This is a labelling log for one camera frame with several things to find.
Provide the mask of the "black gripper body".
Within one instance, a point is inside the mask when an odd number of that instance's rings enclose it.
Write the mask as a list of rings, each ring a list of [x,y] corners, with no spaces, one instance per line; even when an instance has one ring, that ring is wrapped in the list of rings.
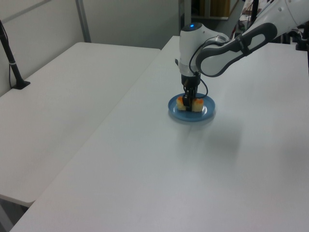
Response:
[[[198,86],[201,81],[201,74],[200,73],[195,73],[193,76],[185,76],[181,74],[181,83],[183,85],[183,89],[186,92],[187,90],[189,91],[195,91],[197,92]]]

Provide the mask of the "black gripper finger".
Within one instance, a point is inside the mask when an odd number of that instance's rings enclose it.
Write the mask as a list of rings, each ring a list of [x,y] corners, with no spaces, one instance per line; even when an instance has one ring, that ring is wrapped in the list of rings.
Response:
[[[197,101],[196,101],[196,88],[190,89],[190,96],[191,96],[191,111],[197,111]]]
[[[183,105],[185,107],[191,106],[191,97],[190,97],[190,90],[189,89],[185,90],[185,93],[182,97],[182,100],[183,100]]]

